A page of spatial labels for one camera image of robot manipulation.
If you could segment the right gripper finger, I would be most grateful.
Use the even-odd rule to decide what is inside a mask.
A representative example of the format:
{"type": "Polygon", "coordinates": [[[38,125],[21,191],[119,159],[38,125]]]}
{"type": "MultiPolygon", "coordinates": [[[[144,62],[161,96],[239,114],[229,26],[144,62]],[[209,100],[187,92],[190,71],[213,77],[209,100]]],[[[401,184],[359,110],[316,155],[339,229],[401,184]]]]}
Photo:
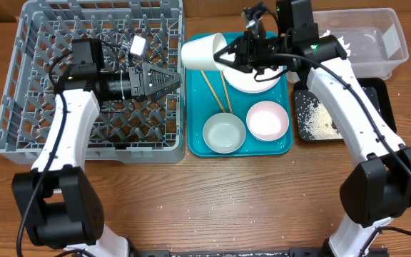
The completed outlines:
{"type": "Polygon", "coordinates": [[[234,58],[232,58],[232,59],[224,59],[224,58],[218,57],[218,58],[214,58],[214,61],[217,62],[217,63],[219,63],[219,64],[222,64],[222,65],[224,65],[224,66],[226,66],[226,67],[235,69],[235,70],[237,70],[237,71],[243,71],[243,70],[242,70],[242,67],[241,67],[240,65],[238,65],[238,64],[235,63],[235,59],[234,59],[234,58]]]}
{"type": "Polygon", "coordinates": [[[241,38],[236,38],[233,40],[231,43],[229,43],[227,46],[219,50],[213,55],[214,59],[219,59],[222,55],[224,54],[240,54],[240,45],[241,45],[241,38]]]}

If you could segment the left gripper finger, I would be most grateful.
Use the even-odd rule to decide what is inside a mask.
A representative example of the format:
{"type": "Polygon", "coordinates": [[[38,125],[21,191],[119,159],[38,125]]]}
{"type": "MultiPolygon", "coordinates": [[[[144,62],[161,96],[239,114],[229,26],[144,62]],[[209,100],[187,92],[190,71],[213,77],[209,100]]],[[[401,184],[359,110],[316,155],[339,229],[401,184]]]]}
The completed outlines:
{"type": "Polygon", "coordinates": [[[146,83],[176,83],[181,81],[179,73],[147,62],[142,63],[142,72],[143,80],[146,83]]]}
{"type": "Polygon", "coordinates": [[[145,95],[149,97],[151,101],[157,101],[177,90],[180,85],[180,81],[151,82],[145,86],[145,95]]]}

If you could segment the white paper cup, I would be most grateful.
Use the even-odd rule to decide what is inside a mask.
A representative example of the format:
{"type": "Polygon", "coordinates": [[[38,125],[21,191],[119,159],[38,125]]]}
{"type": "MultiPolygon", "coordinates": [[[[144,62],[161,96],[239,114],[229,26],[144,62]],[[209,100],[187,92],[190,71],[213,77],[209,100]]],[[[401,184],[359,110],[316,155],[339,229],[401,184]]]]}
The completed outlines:
{"type": "Polygon", "coordinates": [[[226,66],[215,61],[214,54],[226,46],[220,33],[189,41],[181,48],[181,62],[190,70],[223,71],[226,66]]]}

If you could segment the pink bowl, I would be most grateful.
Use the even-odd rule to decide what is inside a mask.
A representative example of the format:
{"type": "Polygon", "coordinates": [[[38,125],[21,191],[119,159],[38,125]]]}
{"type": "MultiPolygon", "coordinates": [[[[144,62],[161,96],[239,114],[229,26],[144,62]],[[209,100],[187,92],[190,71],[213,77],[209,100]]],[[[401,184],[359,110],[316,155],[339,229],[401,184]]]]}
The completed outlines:
{"type": "Polygon", "coordinates": [[[288,112],[276,102],[260,101],[250,107],[246,115],[250,133],[260,141],[282,138],[290,127],[288,112]]]}

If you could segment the grey-white bowl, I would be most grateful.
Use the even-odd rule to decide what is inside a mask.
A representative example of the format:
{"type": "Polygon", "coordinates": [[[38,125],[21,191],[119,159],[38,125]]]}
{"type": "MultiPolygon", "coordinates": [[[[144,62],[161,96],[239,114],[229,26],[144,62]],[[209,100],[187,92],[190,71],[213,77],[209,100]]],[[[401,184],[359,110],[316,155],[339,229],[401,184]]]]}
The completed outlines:
{"type": "Polygon", "coordinates": [[[216,153],[233,153],[244,144],[245,139],[245,125],[234,114],[215,114],[203,127],[203,140],[206,146],[216,153]]]}

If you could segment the white napkin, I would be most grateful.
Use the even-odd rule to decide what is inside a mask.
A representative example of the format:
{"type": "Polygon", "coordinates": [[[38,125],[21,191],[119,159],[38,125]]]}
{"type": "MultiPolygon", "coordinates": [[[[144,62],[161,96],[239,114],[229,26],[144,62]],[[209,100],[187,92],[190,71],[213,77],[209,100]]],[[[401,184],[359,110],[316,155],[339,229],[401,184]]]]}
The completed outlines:
{"type": "MultiPolygon", "coordinates": [[[[331,35],[331,30],[327,30],[322,36],[320,36],[320,38],[326,37],[329,35],[331,35]]],[[[340,45],[344,48],[347,54],[347,57],[350,57],[351,56],[350,43],[347,43],[347,44],[345,43],[344,36],[337,37],[337,40],[339,41],[340,45]]]]}

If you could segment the pile of rice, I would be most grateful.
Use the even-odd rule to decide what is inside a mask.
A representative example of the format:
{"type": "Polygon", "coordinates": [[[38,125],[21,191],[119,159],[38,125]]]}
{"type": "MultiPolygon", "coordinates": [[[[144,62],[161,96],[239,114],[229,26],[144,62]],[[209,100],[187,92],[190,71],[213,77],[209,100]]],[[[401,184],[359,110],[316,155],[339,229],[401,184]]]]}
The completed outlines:
{"type": "Polygon", "coordinates": [[[294,92],[295,116],[301,141],[341,141],[342,135],[335,130],[330,114],[318,98],[308,90],[294,92]]]}

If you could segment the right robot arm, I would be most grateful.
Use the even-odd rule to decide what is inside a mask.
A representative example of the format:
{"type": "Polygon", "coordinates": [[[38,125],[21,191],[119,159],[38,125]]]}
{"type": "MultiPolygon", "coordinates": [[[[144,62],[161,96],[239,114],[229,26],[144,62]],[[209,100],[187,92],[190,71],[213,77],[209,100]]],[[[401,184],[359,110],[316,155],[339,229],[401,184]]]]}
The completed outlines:
{"type": "Polygon", "coordinates": [[[354,169],[340,187],[345,215],[312,256],[369,256],[372,242],[411,207],[411,147],[385,123],[358,82],[347,52],[333,35],[321,36],[309,1],[278,1],[267,37],[259,3],[242,12],[242,36],[215,52],[216,62],[256,81],[266,69],[295,72],[328,111],[354,169]]]}

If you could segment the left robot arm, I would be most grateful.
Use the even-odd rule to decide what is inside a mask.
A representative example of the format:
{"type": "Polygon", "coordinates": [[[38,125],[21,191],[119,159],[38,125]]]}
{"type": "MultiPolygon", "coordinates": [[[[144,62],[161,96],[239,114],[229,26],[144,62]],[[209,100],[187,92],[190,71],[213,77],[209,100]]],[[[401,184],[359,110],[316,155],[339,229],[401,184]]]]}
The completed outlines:
{"type": "Polygon", "coordinates": [[[11,190],[21,213],[18,238],[48,246],[61,256],[135,256],[134,244],[104,221],[103,205],[84,172],[91,129],[106,101],[162,99],[181,86],[177,72],[144,62],[104,69],[100,39],[74,39],[73,61],[51,80],[54,119],[30,171],[17,173],[11,190]]]}

